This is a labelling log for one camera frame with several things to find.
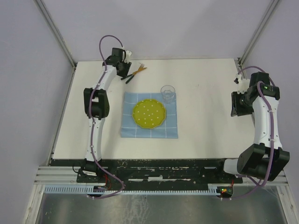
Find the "clear plastic cup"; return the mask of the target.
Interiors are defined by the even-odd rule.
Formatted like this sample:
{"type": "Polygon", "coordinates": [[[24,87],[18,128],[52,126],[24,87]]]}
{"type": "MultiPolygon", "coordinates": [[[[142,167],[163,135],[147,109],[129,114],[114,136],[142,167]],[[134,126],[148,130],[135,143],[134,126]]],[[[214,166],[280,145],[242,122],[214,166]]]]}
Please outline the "clear plastic cup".
{"type": "Polygon", "coordinates": [[[175,88],[171,85],[164,85],[161,90],[161,95],[163,98],[164,103],[169,104],[175,101],[175,88]]]}

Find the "green polka dot plate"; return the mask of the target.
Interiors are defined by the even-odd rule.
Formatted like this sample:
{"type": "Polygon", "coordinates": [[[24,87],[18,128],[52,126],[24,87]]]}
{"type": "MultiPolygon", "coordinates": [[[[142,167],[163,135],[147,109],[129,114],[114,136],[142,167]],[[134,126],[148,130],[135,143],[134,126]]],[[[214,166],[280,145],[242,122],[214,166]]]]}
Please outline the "green polka dot plate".
{"type": "Polygon", "coordinates": [[[166,108],[156,99],[144,99],[133,107],[132,118],[140,128],[153,129],[166,119],[166,108]]]}

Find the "blue checkered cloth napkin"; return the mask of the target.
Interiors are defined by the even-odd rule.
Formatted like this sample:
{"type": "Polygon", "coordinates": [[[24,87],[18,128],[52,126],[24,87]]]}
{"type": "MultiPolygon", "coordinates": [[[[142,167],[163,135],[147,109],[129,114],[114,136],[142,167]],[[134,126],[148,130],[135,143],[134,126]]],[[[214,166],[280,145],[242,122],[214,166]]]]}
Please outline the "blue checkered cloth napkin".
{"type": "Polygon", "coordinates": [[[177,102],[176,96],[171,103],[163,104],[166,110],[164,121],[154,128],[143,128],[138,125],[133,118],[133,108],[143,100],[156,100],[163,102],[160,93],[133,93],[125,92],[123,98],[123,113],[121,123],[121,137],[123,138],[157,138],[157,139],[177,139],[177,102]]]}

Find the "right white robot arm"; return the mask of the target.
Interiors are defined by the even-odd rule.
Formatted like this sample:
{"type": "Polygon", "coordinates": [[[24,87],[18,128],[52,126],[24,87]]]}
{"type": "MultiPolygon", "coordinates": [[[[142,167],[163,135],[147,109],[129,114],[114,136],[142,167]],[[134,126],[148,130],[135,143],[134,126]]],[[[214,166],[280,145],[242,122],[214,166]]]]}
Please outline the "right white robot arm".
{"type": "Polygon", "coordinates": [[[278,132],[280,89],[265,72],[253,73],[249,79],[238,73],[234,82],[237,91],[231,94],[231,116],[254,115],[254,140],[238,159],[226,159],[224,166],[214,171],[215,179],[226,182],[232,174],[271,182],[290,160],[278,132]]]}

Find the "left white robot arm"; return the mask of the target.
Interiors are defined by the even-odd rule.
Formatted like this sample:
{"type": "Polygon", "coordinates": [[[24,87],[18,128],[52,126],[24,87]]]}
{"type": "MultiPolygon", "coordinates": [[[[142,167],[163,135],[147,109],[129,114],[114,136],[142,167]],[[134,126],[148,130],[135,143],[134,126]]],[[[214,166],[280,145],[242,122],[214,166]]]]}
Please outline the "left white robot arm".
{"type": "Polygon", "coordinates": [[[112,48],[111,55],[103,62],[99,80],[91,87],[85,88],[84,110],[88,117],[89,133],[87,152],[79,175],[99,182],[103,178],[103,170],[96,164],[102,159],[101,138],[103,125],[109,115],[110,105],[107,90],[116,76],[128,75],[132,52],[123,48],[112,48]]]}

